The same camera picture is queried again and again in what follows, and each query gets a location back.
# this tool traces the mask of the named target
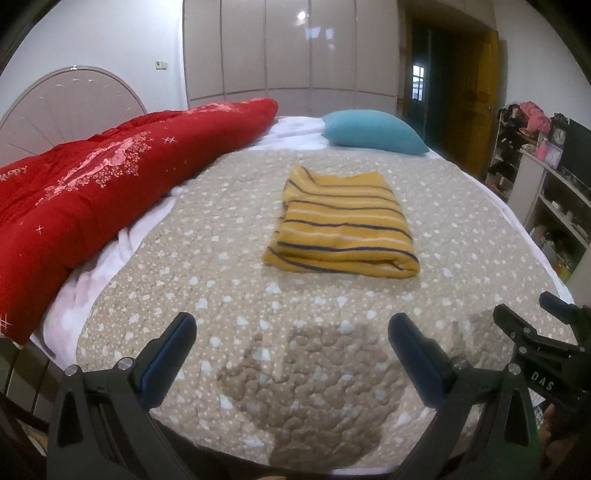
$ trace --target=yellow towel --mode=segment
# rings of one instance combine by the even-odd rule
[[[377,172],[318,175],[294,167],[263,260],[295,272],[408,278],[420,267],[400,204]]]

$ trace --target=blue pillow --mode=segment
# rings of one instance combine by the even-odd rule
[[[421,137],[399,118],[377,110],[341,110],[322,117],[322,136],[331,145],[377,148],[408,155],[429,151]]]

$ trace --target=window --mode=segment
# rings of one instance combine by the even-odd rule
[[[413,65],[413,100],[423,101],[425,88],[425,69],[419,65]]]

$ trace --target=red quilt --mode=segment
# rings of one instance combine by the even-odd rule
[[[272,99],[151,113],[0,168],[0,333],[25,344],[77,265],[276,113]]]

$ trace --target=blue gripper pad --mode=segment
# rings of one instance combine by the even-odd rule
[[[540,307],[566,325],[572,325],[576,320],[577,309],[575,305],[562,301],[549,291],[540,294]]]
[[[447,354],[405,313],[390,319],[388,339],[423,403],[430,408],[441,407],[456,380]]]
[[[164,333],[150,340],[137,357],[134,387],[146,410],[160,406],[197,338],[195,318],[180,312]]]

